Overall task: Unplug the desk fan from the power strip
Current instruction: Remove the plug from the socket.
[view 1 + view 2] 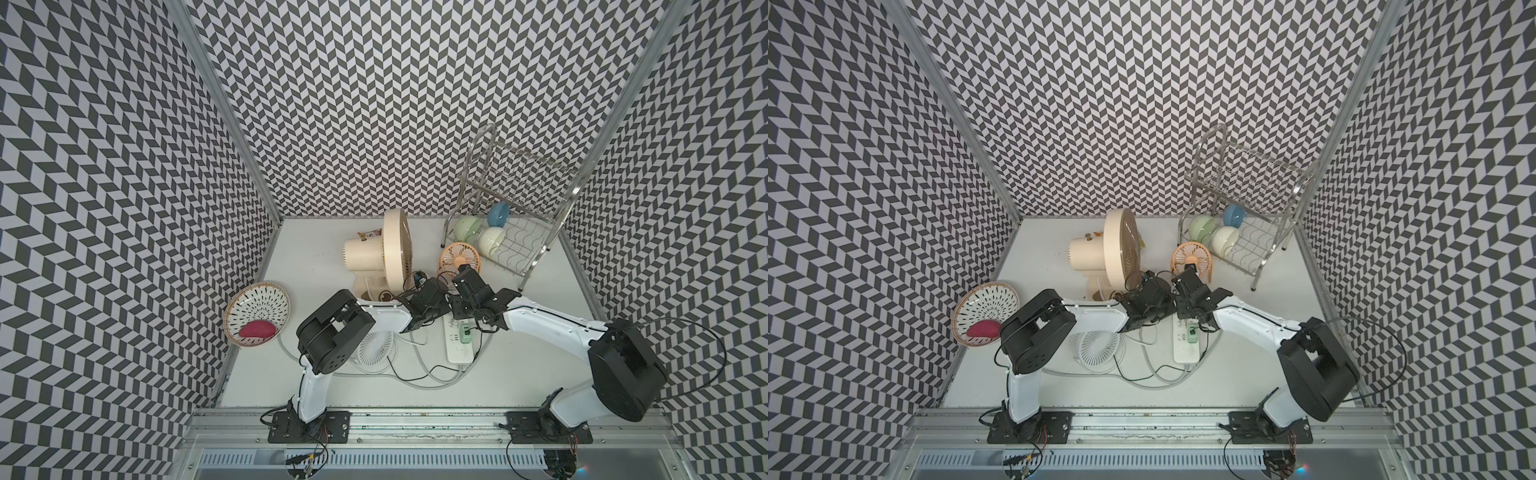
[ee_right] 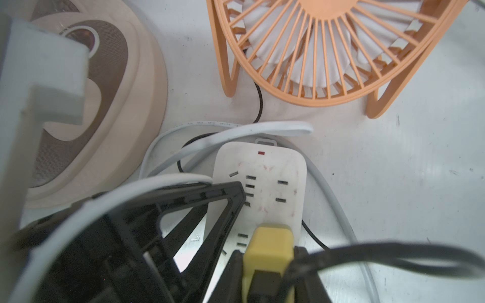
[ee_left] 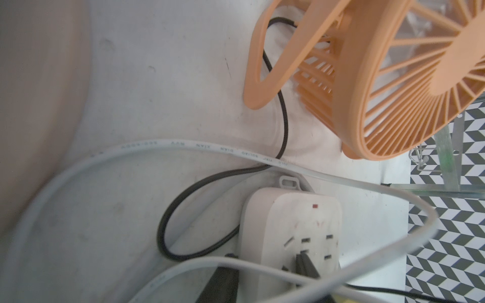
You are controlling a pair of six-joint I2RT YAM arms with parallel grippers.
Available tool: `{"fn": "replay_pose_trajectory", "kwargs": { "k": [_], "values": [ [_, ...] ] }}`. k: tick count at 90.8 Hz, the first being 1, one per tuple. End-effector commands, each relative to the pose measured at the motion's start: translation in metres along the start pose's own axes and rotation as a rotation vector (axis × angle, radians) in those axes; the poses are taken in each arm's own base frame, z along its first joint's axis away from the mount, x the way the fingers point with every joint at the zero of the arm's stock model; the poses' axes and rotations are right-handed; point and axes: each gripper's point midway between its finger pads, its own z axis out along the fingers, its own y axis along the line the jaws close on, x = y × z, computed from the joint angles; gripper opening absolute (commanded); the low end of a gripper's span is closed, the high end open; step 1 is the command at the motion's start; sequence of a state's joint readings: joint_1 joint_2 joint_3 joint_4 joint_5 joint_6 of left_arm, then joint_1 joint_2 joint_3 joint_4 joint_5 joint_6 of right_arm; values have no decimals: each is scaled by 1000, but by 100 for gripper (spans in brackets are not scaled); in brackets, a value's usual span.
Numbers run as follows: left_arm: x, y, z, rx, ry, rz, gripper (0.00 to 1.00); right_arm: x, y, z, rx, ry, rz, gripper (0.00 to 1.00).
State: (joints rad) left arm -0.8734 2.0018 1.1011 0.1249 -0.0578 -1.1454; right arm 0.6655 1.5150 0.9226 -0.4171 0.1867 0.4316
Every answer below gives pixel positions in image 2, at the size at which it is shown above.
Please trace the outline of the white power strip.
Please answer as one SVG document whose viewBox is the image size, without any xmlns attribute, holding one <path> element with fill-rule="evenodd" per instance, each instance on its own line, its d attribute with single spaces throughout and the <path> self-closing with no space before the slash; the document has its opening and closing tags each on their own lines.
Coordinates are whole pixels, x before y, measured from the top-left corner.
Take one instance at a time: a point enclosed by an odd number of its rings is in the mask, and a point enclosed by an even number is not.
<svg viewBox="0 0 485 303">
<path fill-rule="evenodd" d="M 208 300 L 233 251 L 243 253 L 256 228 L 286 225 L 298 244 L 303 218 L 307 168 L 303 156 L 289 148 L 230 142 L 218 151 L 215 183 L 239 182 L 245 199 L 229 231 L 208 289 Z"/>
</svg>

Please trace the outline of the yellow plug adapter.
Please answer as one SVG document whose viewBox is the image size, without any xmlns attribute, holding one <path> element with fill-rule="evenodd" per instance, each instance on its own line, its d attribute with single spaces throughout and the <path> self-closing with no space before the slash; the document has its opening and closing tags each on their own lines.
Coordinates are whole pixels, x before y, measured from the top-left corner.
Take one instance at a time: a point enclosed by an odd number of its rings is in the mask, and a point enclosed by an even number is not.
<svg viewBox="0 0 485 303">
<path fill-rule="evenodd" d="M 243 256 L 243 302 L 274 302 L 284 272 L 294 259 L 294 235 L 286 225 L 256 228 Z"/>
</svg>

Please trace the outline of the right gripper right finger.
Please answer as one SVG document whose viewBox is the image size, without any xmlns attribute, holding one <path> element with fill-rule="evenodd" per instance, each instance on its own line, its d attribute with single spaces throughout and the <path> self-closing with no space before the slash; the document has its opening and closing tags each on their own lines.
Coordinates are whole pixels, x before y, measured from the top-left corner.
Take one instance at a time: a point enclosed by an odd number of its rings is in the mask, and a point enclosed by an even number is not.
<svg viewBox="0 0 485 303">
<path fill-rule="evenodd" d="M 323 252 L 309 254 L 304 247 L 294 248 L 295 260 L 304 258 L 303 266 L 305 269 L 305 276 L 300 278 L 294 286 L 294 302 L 331 303 L 332 300 L 328 296 L 322 280 L 318 275 L 318 270 L 320 270 L 323 265 L 321 258 L 322 253 Z"/>
</svg>

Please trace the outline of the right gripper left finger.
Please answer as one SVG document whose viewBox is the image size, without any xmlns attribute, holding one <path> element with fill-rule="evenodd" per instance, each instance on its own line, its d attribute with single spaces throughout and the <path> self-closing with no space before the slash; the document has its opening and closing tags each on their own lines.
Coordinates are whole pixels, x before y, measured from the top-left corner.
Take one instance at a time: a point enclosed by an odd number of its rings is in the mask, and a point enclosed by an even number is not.
<svg viewBox="0 0 485 303">
<path fill-rule="evenodd" d="M 233 251 L 208 302 L 242 303 L 243 253 Z"/>
</svg>

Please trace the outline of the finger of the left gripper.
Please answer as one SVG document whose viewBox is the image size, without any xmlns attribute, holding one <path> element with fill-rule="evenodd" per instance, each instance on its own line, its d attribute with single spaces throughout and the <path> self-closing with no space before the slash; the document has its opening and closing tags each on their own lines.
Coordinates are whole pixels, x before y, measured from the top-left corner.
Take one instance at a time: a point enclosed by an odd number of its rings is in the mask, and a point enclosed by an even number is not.
<svg viewBox="0 0 485 303">
<path fill-rule="evenodd" d="M 202 302 L 243 206 L 239 182 L 137 182 L 40 219 L 12 302 Z"/>
</svg>

